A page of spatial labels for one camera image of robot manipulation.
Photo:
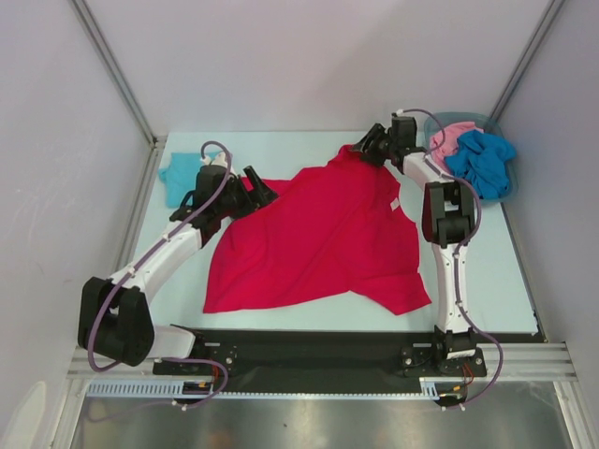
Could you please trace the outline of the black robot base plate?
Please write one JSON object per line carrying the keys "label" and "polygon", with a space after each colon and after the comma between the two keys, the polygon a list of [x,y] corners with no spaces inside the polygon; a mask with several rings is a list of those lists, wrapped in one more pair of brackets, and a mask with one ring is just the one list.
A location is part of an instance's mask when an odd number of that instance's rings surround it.
{"label": "black robot base plate", "polygon": [[482,345],[505,350],[509,343],[540,343],[541,335],[194,329],[187,359],[211,359],[231,377],[252,369],[376,369],[415,378],[487,373]]}

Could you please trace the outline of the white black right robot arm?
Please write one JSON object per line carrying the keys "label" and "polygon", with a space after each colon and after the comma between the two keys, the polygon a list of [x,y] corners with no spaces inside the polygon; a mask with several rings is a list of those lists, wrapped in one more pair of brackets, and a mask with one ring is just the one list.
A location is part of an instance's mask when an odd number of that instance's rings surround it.
{"label": "white black right robot arm", "polygon": [[422,191],[421,232],[437,269],[439,310],[431,345],[431,363],[453,375],[475,355],[475,326],[467,311],[466,255],[481,223],[476,191],[434,162],[431,151],[416,144],[413,109],[391,114],[390,127],[376,123],[351,148],[360,159],[380,167],[386,162]]}

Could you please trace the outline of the red t-shirt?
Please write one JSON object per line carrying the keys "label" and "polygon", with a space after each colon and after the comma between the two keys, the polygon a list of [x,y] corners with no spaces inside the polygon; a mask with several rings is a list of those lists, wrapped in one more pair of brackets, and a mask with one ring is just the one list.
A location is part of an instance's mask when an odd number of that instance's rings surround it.
{"label": "red t-shirt", "polygon": [[267,185],[277,199],[232,222],[216,245],[204,312],[273,309],[347,292],[395,315],[430,304],[416,224],[387,168],[344,145],[325,166]]}

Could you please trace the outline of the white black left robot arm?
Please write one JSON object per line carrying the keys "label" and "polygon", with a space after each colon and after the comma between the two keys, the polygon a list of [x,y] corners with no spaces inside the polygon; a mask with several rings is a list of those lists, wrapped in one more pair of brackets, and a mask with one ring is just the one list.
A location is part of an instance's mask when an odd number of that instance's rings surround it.
{"label": "white black left robot arm", "polygon": [[95,357],[112,365],[139,365],[147,358],[173,359],[184,372],[201,371],[206,350],[196,334],[181,326],[157,326],[150,304],[161,287],[220,230],[225,219],[244,218],[271,204],[277,194],[246,167],[242,176],[226,167],[202,167],[196,186],[183,196],[168,226],[151,248],[107,279],[90,278],[82,287],[78,345],[90,367]]}

